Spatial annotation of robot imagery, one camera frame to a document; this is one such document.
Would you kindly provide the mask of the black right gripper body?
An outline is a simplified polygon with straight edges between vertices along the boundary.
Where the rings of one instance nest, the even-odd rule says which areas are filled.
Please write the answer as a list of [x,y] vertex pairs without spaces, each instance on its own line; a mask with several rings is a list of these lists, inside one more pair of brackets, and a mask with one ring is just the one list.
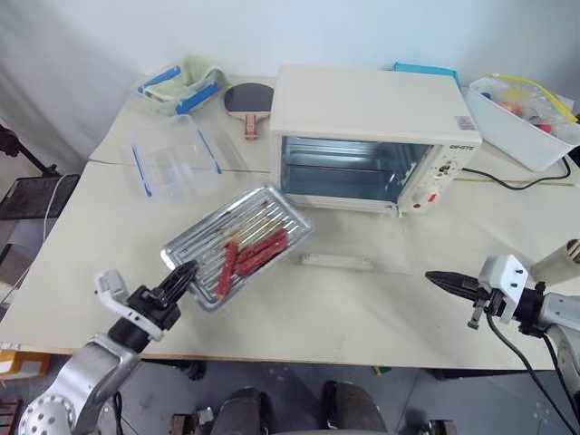
[[468,327],[479,329],[479,323],[483,314],[497,315],[500,306],[504,303],[505,292],[499,286],[493,286],[490,282],[478,282],[469,286],[473,294],[473,312],[468,321]]

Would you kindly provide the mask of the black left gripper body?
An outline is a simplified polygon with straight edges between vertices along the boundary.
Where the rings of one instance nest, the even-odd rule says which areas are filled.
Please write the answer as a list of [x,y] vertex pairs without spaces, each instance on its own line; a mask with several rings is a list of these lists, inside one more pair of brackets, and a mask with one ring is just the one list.
[[181,290],[149,289],[141,285],[128,298],[128,306],[153,322],[161,330],[170,330],[180,318],[178,301]]

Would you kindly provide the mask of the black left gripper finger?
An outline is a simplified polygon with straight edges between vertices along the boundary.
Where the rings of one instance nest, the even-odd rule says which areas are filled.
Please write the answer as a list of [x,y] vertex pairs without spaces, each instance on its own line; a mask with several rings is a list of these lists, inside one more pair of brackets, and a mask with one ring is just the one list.
[[169,301],[176,303],[189,289],[191,283],[195,280],[195,269],[175,269],[171,274],[169,286]]
[[197,262],[188,261],[177,266],[159,285],[162,290],[186,290],[194,281]]

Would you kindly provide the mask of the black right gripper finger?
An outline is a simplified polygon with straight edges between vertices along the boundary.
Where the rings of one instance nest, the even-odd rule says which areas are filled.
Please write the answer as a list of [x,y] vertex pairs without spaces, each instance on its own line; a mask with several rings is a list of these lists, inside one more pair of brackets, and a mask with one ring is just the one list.
[[477,278],[457,272],[429,271],[425,277],[439,287],[479,287]]
[[441,282],[437,283],[437,286],[449,294],[466,300],[488,300],[488,292],[479,286],[478,281]]

